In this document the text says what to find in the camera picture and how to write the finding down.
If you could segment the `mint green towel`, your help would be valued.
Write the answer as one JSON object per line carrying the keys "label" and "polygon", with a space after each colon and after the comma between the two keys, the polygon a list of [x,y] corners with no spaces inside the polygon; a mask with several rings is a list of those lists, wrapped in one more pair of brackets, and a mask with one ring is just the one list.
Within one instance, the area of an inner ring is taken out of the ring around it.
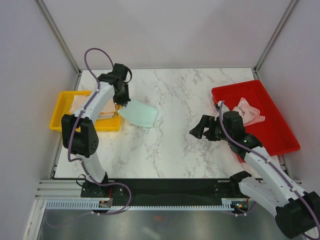
{"label": "mint green towel", "polygon": [[118,114],[138,127],[152,128],[156,121],[158,110],[141,101],[132,98],[128,104],[118,110]]}

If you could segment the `pink printed towel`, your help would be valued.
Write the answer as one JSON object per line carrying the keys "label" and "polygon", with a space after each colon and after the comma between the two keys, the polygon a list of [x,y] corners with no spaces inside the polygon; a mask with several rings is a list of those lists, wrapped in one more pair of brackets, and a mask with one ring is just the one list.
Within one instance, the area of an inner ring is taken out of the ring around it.
{"label": "pink printed towel", "polygon": [[261,115],[259,109],[251,106],[248,101],[241,97],[237,106],[233,111],[238,112],[242,117],[244,127],[264,122],[266,117]]}

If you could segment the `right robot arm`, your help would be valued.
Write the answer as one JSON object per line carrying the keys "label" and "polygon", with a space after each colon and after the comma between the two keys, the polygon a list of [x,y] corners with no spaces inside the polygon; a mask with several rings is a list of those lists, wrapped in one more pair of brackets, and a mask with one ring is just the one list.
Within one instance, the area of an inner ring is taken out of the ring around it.
{"label": "right robot arm", "polygon": [[246,132],[238,112],[226,111],[216,117],[203,115],[189,133],[197,139],[226,141],[231,151],[261,176],[264,185],[246,171],[232,175],[229,193],[234,197],[245,195],[261,205],[287,238],[293,239],[320,227],[319,195],[304,190],[273,163],[262,143]]}

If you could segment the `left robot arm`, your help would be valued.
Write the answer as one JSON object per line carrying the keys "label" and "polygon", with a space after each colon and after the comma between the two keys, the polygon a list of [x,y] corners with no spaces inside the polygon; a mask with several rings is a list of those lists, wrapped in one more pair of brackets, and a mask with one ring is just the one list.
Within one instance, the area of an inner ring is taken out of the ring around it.
{"label": "left robot arm", "polygon": [[93,183],[92,191],[98,197],[109,193],[110,183],[98,158],[99,137],[95,123],[108,101],[112,100],[120,106],[126,106],[131,101],[127,75],[132,76],[127,66],[114,64],[111,72],[95,77],[95,88],[84,103],[74,113],[64,114],[61,118],[62,142],[67,149],[67,159],[70,163],[81,163],[85,178]]}

